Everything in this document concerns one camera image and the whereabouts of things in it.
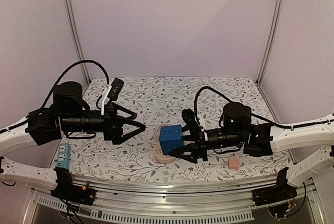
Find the light blue cube socket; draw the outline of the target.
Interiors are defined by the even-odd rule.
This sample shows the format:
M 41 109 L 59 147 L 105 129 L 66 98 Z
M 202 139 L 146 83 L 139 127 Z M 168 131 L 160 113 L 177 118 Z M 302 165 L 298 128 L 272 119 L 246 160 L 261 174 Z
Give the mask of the light blue cube socket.
M 58 155 L 57 155 L 57 164 L 59 168 L 64 168 L 69 170 L 70 168 L 70 154 L 71 147 L 69 144 L 60 144 Z

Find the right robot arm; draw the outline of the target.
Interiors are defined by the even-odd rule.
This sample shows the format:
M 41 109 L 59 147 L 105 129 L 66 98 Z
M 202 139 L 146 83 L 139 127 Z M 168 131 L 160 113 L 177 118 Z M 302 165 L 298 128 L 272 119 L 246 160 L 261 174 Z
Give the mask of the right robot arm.
M 186 123 L 183 131 L 190 134 L 182 136 L 187 145 L 174 148 L 170 156 L 197 163 L 206 161 L 208 150 L 238 147 L 252 157 L 271 156 L 275 152 L 288 149 L 319 146 L 320 148 L 301 162 L 282 169 L 277 176 L 276 185 L 270 190 L 274 201 L 281 201 L 290 192 L 291 187 L 301 184 L 333 166 L 333 114 L 300 123 L 279 125 L 270 120 L 254 125 L 254 115 L 250 107 L 239 102 L 229 102 L 223 107 L 220 127 L 203 129 L 197 114 L 192 110 L 183 110 Z

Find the pink cube socket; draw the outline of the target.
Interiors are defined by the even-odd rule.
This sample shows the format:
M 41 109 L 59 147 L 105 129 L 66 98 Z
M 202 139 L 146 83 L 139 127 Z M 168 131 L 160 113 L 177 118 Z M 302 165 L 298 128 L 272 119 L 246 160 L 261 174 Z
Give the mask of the pink cube socket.
M 240 168 L 240 160 L 238 158 L 230 158 L 228 168 L 230 170 L 238 170 Z

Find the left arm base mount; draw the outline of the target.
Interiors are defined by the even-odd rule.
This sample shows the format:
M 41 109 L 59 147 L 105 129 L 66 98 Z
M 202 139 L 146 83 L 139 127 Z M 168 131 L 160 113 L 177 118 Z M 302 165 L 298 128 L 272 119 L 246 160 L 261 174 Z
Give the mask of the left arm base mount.
M 64 201 L 92 206 L 96 197 L 96 190 L 90 187 L 91 181 L 83 185 L 73 183 L 71 173 L 65 168 L 56 167 L 56 188 L 51 190 L 51 195 Z

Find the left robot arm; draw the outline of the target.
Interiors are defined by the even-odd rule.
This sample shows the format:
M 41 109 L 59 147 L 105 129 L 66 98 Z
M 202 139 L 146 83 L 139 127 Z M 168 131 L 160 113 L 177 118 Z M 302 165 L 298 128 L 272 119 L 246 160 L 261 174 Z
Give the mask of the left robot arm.
M 75 81 L 55 85 L 53 103 L 30 112 L 18 122 L 1 130 L 1 182 L 23 183 L 57 190 L 66 200 L 74 199 L 78 190 L 66 168 L 45 169 L 14 162 L 5 154 L 26 147 L 41 146 L 63 135 L 86 133 L 88 138 L 102 133 L 104 140 L 120 145 L 142 133 L 146 127 L 137 122 L 137 114 L 115 103 L 123 87 L 115 79 L 108 85 L 102 99 L 108 99 L 101 109 L 92 110 L 82 97 L 82 86 Z

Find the pink round power strip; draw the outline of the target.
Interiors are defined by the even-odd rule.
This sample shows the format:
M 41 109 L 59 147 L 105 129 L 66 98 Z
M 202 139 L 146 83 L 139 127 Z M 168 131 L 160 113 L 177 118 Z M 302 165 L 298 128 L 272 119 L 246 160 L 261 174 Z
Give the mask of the pink round power strip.
M 164 155 L 160 144 L 155 144 L 153 148 L 153 155 L 158 162 L 164 164 L 172 163 L 176 160 L 175 157 Z

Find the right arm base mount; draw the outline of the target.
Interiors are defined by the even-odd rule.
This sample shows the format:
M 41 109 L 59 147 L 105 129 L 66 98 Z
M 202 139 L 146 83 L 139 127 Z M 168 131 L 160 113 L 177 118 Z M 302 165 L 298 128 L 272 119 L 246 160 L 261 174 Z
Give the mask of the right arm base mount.
M 256 206 L 276 203 L 297 196 L 297 187 L 288 184 L 288 169 L 288 167 L 285 167 L 278 172 L 275 185 L 252 191 L 252 200 Z

